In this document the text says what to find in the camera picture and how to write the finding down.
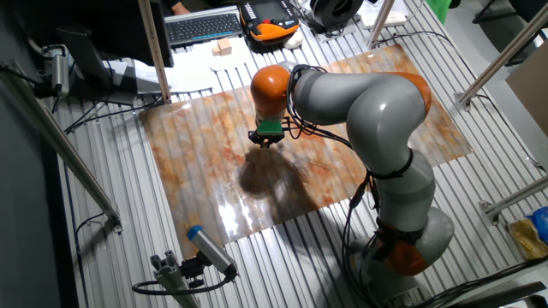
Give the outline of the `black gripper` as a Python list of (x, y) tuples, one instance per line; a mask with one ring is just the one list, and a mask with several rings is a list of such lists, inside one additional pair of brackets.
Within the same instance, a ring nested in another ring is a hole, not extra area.
[(283, 133), (274, 135), (260, 135), (257, 131), (249, 131), (247, 136), (252, 143), (259, 145), (261, 149), (270, 148), (271, 145), (280, 142), (285, 137)]

